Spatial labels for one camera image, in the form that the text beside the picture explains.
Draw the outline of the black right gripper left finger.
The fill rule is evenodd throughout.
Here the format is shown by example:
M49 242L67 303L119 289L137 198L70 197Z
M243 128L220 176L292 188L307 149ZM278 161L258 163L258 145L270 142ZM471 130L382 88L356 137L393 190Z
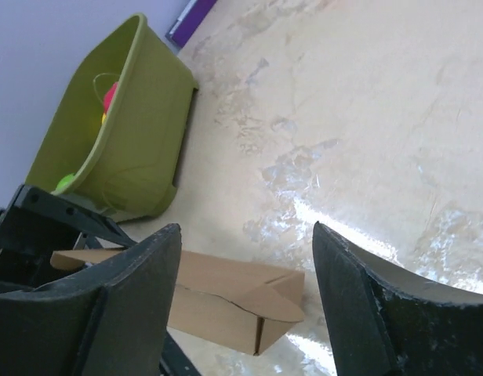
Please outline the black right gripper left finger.
M156 375L181 233L169 224L103 262L0 294L0 375Z

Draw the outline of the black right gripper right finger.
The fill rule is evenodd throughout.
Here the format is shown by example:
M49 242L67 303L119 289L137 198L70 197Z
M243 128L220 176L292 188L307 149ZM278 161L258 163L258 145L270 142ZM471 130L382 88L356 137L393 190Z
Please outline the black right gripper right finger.
M312 251L339 375L483 375L483 295L414 274L316 222Z

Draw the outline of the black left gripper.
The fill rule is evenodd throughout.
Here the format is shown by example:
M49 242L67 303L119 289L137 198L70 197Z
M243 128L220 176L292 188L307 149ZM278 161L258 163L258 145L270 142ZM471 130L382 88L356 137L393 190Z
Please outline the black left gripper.
M52 266L55 251L91 250L99 239L122 248L134 241L112 219L31 185L0 209L0 292L29 291L85 268Z

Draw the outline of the brown cardboard paper box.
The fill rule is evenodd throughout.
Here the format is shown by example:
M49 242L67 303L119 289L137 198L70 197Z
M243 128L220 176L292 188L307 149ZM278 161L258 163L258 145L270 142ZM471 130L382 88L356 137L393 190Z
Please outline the brown cardboard paper box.
M304 319L305 275L183 251L169 326L258 356Z

